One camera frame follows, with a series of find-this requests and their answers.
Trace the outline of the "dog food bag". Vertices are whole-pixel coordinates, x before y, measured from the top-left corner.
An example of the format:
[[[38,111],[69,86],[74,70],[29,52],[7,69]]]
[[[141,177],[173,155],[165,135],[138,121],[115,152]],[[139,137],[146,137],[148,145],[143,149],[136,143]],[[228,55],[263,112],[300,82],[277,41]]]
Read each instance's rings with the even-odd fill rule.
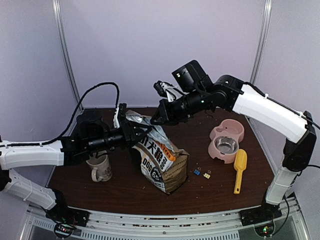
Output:
[[[129,110],[126,119],[152,126],[147,136],[129,152],[133,164],[146,179],[166,195],[172,194],[188,178],[189,153],[177,148],[160,125],[152,125],[150,116]]]

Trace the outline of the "blue binder clip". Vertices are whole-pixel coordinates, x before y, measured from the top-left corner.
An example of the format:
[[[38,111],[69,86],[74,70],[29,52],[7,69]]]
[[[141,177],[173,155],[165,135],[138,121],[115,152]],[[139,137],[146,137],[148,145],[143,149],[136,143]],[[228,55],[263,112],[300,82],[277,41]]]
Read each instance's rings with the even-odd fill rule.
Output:
[[[202,170],[202,169],[201,169],[200,167],[198,167],[197,169],[194,170],[193,173],[196,174],[197,176],[199,176],[200,173],[201,173],[201,170]]]

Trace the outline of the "yellow binder clip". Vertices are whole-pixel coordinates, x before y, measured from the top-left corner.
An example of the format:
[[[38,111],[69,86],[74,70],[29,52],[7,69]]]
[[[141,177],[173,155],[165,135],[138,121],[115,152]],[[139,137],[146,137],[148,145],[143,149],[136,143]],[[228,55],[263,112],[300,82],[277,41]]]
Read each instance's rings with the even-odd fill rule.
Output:
[[[203,176],[204,176],[206,179],[210,179],[211,174],[212,174],[212,172],[211,172],[210,170],[208,170],[207,172],[205,172],[205,173],[203,174]]]

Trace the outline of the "yellow plastic scoop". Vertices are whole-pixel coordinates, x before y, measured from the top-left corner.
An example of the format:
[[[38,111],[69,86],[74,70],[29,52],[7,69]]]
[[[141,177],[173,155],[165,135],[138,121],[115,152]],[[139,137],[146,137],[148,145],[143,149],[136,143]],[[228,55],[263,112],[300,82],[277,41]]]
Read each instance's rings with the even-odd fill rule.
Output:
[[[235,195],[238,195],[241,191],[243,172],[247,168],[247,160],[247,152],[243,149],[239,149],[236,153],[235,160],[233,163],[233,167],[236,171],[236,179],[233,191]]]

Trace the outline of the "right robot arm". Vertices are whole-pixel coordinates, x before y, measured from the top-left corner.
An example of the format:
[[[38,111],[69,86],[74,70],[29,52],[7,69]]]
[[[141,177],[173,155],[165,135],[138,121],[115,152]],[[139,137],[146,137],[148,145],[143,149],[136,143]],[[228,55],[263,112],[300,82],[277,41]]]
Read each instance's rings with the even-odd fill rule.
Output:
[[[265,203],[256,210],[259,220],[268,220],[285,193],[293,185],[313,154],[318,127],[308,112],[291,109],[270,98],[250,82],[223,75],[212,82],[197,60],[191,60],[172,72],[183,94],[175,100],[165,96],[159,82],[154,84],[163,98],[151,118],[153,125],[175,126],[185,123],[204,110],[221,108],[255,119],[286,137],[281,166],[265,194]]]

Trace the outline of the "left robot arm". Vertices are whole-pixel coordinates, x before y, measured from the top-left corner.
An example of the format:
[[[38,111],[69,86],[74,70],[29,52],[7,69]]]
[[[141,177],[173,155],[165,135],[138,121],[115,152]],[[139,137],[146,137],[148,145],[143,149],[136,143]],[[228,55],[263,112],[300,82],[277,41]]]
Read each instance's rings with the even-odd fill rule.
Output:
[[[58,190],[42,187],[20,176],[14,168],[30,166],[75,166],[96,153],[130,148],[143,139],[152,127],[130,121],[124,113],[114,116],[110,128],[100,112],[84,112],[76,118],[75,135],[61,136],[42,142],[0,143],[0,189],[41,206],[61,222],[72,218],[64,195]]]

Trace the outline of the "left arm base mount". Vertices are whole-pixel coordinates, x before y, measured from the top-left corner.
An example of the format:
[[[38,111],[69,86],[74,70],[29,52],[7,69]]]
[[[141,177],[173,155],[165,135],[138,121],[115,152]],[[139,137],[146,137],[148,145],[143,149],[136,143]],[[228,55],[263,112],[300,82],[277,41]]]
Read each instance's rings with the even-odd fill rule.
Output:
[[[77,227],[86,227],[90,216],[88,211],[69,207],[50,210],[42,208],[42,210],[45,216],[55,223],[53,233],[59,239],[69,238]]]

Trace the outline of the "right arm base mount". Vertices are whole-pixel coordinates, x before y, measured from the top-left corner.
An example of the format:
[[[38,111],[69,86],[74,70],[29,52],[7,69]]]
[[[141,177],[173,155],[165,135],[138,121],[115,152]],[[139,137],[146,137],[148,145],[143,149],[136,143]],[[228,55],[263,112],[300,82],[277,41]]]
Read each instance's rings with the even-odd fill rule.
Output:
[[[282,216],[276,206],[258,206],[239,212],[242,226],[253,226],[259,237],[271,237],[276,231],[275,219]]]

